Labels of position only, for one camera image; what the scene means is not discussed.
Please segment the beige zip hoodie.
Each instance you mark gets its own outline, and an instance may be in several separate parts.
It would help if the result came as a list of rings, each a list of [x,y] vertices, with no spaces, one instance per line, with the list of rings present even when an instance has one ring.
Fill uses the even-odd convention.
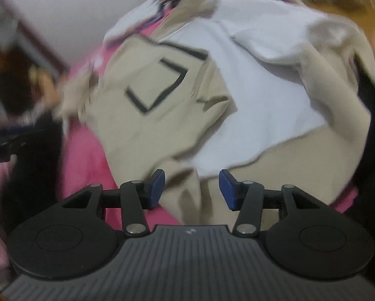
[[[299,0],[181,0],[150,37],[64,86],[59,197],[163,169],[160,204],[177,221],[231,224],[216,180],[228,169],[332,204],[371,123],[355,60],[375,80],[357,24]]]

